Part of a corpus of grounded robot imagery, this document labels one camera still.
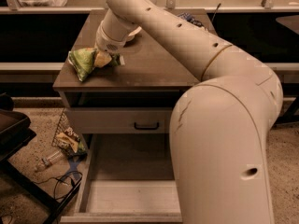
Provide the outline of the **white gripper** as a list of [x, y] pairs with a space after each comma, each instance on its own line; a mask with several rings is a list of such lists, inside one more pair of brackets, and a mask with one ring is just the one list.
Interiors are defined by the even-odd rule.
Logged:
[[94, 45], [100, 49], [96, 51], [94, 66], [102, 68], [112, 61], [110, 53], [119, 52], [126, 42], [126, 31], [122, 29], [106, 28], [101, 22], [95, 36]]

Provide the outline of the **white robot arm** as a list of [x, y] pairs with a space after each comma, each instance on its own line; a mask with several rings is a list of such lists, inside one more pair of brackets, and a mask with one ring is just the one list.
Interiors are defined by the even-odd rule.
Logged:
[[281, 83], [244, 50], [151, 0], [106, 0], [96, 44], [114, 51], [142, 27], [198, 84], [170, 119], [170, 150], [184, 224], [275, 224], [266, 140], [283, 104]]

